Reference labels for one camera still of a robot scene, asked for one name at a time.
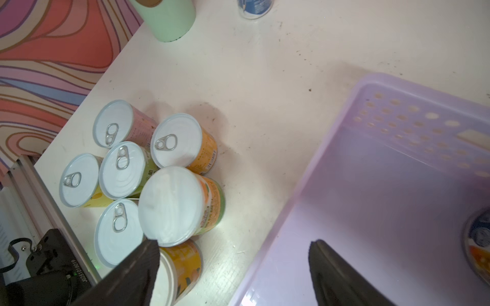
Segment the yellow label pull-tab can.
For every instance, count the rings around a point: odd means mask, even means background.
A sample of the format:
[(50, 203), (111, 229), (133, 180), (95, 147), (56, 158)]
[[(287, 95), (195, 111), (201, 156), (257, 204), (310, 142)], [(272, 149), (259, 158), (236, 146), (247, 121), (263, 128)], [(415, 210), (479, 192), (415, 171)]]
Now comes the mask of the yellow label pull-tab can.
[(59, 197), (64, 206), (102, 208), (113, 202), (103, 194), (99, 184), (102, 161), (102, 157), (84, 153), (68, 163), (59, 183)]

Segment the aluminium rail front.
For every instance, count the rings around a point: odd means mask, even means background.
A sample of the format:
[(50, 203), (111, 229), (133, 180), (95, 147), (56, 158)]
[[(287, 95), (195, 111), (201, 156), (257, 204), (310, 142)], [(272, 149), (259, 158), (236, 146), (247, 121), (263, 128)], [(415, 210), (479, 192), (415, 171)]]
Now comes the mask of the aluminium rail front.
[(48, 230), (56, 228), (65, 237), (89, 283), (97, 284), (101, 277), (34, 169), (34, 162), (29, 156), (21, 156), (1, 179), (1, 267), (14, 262), (8, 252), (9, 243), (15, 238), (28, 238), (31, 245), (22, 242), (16, 246), (19, 262), (9, 279), (26, 277), (29, 249), (39, 244)]

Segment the orange label pull-tab can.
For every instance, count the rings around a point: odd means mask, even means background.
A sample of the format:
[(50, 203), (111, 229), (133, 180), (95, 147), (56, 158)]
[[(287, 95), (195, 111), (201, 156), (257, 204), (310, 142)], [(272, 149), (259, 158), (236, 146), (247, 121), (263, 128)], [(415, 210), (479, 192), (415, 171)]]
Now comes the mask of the orange label pull-tab can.
[(216, 140), (187, 113), (177, 113), (160, 123), (150, 148), (159, 168), (179, 166), (199, 175), (209, 172), (218, 157)]

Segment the orange can plastic lid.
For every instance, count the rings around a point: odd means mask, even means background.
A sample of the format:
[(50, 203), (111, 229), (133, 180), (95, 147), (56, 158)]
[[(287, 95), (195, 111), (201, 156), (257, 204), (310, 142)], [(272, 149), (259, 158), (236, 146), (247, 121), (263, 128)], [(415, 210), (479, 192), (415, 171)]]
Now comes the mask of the orange can plastic lid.
[(203, 271), (202, 253), (192, 240), (160, 248), (160, 265), (151, 305), (176, 305), (198, 283)]

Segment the large blue label can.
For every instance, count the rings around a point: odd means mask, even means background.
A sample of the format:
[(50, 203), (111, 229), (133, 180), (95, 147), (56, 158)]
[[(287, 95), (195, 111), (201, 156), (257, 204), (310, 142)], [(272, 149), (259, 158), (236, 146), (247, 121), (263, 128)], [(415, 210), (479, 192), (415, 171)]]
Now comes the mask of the large blue label can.
[(462, 248), (472, 271), (489, 286), (489, 207), (473, 213), (464, 223)]

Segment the purple plastic perforated basket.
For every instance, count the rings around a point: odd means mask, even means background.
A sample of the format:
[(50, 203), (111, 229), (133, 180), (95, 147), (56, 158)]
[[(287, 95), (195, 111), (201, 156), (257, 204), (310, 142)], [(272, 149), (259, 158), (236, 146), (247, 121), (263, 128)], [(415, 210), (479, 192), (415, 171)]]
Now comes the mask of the purple plastic perforated basket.
[(462, 248), (489, 207), (489, 107), (376, 73), (354, 87), (231, 305), (318, 305), (323, 240), (393, 305), (488, 305)]

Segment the silver pull-tab can front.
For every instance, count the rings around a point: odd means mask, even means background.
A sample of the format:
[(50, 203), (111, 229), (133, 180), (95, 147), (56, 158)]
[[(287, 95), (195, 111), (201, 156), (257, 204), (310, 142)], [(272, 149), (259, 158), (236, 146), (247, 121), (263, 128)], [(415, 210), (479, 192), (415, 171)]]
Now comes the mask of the silver pull-tab can front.
[(94, 234), (94, 248), (98, 259), (114, 268), (143, 240), (138, 205), (124, 198), (113, 201), (103, 211)]

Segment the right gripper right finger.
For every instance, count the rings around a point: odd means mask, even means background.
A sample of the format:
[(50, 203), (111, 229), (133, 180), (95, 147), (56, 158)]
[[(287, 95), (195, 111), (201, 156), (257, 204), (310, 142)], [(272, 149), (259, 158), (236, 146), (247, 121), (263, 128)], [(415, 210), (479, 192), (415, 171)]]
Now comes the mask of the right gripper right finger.
[(310, 244), (308, 263), (319, 305), (392, 305), (323, 240)]

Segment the clear tube blue lid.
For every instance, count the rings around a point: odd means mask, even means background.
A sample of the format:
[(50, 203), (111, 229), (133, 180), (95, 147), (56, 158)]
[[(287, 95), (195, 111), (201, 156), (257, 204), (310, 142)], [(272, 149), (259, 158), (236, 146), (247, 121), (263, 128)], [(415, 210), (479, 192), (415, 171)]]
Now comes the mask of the clear tube blue lid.
[(273, 0), (237, 0), (240, 14), (245, 19), (258, 19), (273, 7)]

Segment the can with white plastic lid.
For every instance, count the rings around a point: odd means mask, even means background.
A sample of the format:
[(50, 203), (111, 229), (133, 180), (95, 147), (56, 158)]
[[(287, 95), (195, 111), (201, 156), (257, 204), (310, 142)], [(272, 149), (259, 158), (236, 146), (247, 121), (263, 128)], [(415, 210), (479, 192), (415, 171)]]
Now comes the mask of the can with white plastic lid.
[(139, 221), (146, 238), (160, 247), (173, 247), (214, 229), (225, 209), (225, 195), (216, 181), (172, 166), (146, 182), (139, 198)]

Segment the green cup with pencils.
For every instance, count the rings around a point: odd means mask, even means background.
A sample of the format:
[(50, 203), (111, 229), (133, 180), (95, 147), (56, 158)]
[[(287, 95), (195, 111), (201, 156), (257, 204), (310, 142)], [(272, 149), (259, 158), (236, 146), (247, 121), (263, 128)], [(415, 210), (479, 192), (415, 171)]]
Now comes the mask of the green cup with pencils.
[(194, 24), (192, 0), (130, 1), (150, 32), (160, 42), (173, 42), (184, 36)]

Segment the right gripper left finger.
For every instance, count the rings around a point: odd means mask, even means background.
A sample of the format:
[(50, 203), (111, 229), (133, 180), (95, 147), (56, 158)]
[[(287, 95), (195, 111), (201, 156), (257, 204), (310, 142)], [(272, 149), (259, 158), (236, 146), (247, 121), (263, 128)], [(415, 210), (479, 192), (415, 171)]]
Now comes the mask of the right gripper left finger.
[(159, 266), (158, 242), (145, 240), (95, 287), (72, 304), (149, 305)]

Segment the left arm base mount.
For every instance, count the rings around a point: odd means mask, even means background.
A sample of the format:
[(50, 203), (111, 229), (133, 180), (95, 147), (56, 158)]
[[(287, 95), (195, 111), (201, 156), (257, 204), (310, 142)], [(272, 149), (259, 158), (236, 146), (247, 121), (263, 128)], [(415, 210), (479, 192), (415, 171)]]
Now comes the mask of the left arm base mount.
[(10, 262), (1, 262), (1, 305), (73, 305), (101, 281), (81, 245), (58, 228), (36, 244), (15, 238), (4, 249)]

